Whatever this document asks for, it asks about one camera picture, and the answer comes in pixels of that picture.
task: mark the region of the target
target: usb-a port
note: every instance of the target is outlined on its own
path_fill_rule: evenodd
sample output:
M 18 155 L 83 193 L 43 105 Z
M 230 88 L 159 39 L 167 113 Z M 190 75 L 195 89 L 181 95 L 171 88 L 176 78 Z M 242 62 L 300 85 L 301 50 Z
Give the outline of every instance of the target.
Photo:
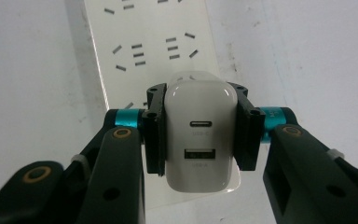
M 197 127 L 212 127 L 211 121 L 191 121 L 190 127 L 197 128 Z
M 215 154 L 215 149 L 185 149 L 187 160 L 214 160 Z

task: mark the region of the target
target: wall charger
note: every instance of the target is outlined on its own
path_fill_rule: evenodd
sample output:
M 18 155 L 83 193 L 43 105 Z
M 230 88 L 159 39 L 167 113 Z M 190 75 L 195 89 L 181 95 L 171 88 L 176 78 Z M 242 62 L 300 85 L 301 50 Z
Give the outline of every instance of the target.
M 207 72 L 173 76 L 165 94 L 166 176 L 181 192 L 217 192 L 231 177 L 237 94 Z

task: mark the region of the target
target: power strip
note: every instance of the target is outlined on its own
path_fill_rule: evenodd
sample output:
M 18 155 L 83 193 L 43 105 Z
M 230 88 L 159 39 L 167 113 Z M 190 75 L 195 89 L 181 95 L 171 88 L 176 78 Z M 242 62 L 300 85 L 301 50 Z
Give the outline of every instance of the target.
M 145 108 L 146 90 L 173 74 L 206 71 L 220 77 L 204 1 L 85 0 L 107 108 Z M 227 190 L 240 184 L 233 164 Z M 145 174 L 146 208 L 206 194 L 172 190 Z

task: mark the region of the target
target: white charger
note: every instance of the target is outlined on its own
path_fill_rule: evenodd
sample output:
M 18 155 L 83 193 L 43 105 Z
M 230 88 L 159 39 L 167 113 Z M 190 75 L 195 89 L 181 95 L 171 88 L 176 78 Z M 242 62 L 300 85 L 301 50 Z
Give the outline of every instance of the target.
M 176 74 L 165 94 L 167 160 L 172 189 L 216 192 L 231 177 L 237 93 L 207 72 Z

